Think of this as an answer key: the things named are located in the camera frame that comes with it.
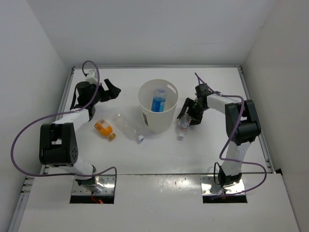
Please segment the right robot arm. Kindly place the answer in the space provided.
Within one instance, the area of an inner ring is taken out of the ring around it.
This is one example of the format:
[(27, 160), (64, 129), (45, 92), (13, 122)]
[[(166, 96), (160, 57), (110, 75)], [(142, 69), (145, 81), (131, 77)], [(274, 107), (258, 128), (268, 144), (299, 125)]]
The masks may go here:
[(244, 100), (239, 96), (240, 102), (235, 101), (236, 95), (223, 95), (212, 91), (207, 84), (195, 87), (196, 98), (186, 98), (180, 113), (177, 116), (179, 125), (183, 128), (199, 125), (203, 113), (214, 109), (225, 115), (225, 129), (228, 140), (223, 147), (219, 159), (223, 161), (219, 172), (214, 179), (221, 187), (238, 183), (242, 176), (241, 168), (246, 152), (252, 142), (261, 133), (261, 126), (252, 100)]

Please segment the blue label plastic bottle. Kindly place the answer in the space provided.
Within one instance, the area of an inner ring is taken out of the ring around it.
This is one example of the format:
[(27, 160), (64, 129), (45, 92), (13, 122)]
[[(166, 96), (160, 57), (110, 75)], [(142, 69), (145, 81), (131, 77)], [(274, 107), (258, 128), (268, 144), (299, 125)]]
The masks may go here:
[(151, 111), (161, 113), (164, 111), (167, 91), (165, 89), (156, 89), (153, 94)]

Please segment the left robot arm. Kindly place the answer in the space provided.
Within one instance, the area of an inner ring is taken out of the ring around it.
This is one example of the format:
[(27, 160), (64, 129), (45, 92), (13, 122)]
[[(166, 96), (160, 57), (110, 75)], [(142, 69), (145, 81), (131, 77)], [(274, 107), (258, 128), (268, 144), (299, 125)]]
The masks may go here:
[(104, 79), (108, 89), (104, 90), (94, 78), (87, 78), (75, 86), (70, 109), (72, 114), (62, 117), (54, 123), (41, 125), (39, 160), (41, 164), (60, 168), (71, 173), (79, 186), (100, 193), (104, 188), (99, 177), (95, 177), (96, 168), (82, 161), (78, 155), (76, 131), (95, 114), (98, 102), (107, 102), (118, 97), (121, 90), (109, 79)]

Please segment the clear bottle white cap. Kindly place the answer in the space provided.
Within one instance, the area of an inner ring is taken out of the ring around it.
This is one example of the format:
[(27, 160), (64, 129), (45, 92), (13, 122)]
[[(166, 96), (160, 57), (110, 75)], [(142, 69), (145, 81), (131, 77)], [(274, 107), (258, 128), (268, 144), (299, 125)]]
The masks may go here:
[(181, 116), (177, 127), (177, 139), (182, 141), (190, 127), (191, 117), (188, 114)]

